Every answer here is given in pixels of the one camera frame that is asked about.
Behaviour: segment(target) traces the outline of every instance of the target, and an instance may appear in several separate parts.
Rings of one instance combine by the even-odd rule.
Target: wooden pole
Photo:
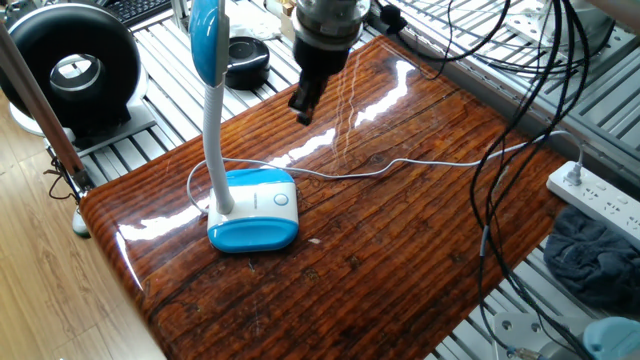
[[[0,67],[40,125],[62,165],[76,183],[84,187],[88,183],[84,166],[4,24],[0,24]]]

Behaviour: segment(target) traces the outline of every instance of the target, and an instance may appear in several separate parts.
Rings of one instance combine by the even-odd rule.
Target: power strip
[[[549,175],[549,190],[640,249],[640,203],[584,167],[580,172],[582,184],[572,185],[565,175],[574,166],[575,162],[569,161]]]

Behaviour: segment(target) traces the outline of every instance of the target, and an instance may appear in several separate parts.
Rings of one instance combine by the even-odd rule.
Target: plug
[[[582,184],[582,180],[580,180],[580,170],[582,169],[582,164],[577,162],[573,169],[564,176],[564,179],[569,182],[569,184],[573,186],[578,186]]]
[[[522,360],[548,360],[547,357],[543,356],[539,352],[524,348],[517,349],[515,351],[515,355]]]

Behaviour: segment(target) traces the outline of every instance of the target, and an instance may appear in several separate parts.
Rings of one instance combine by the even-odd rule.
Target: glossy wood grain surface
[[[425,80],[384,38],[351,55],[309,127],[287,108],[290,93],[223,124],[223,154],[369,172],[398,157],[474,161],[504,127],[444,77]],[[281,251],[229,255],[212,248],[206,217],[186,196],[187,175],[203,158],[194,139],[81,205],[168,358],[422,359],[476,306],[474,169],[404,164],[346,181],[294,174],[296,240]],[[549,151],[537,156],[507,197],[501,226],[511,264],[550,231],[560,201],[544,183],[562,162]],[[480,179],[483,193],[496,165]],[[192,188],[203,206],[208,186],[201,169]],[[493,262],[487,269],[489,289],[500,274]]]

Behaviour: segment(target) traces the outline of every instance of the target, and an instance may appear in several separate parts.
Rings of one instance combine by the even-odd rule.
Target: blue and white desk lamp
[[[213,185],[207,234],[224,252],[276,250],[298,233],[293,178],[277,169],[224,169],[220,123],[229,56],[224,1],[194,0],[189,24],[193,61],[206,84],[202,140]]]

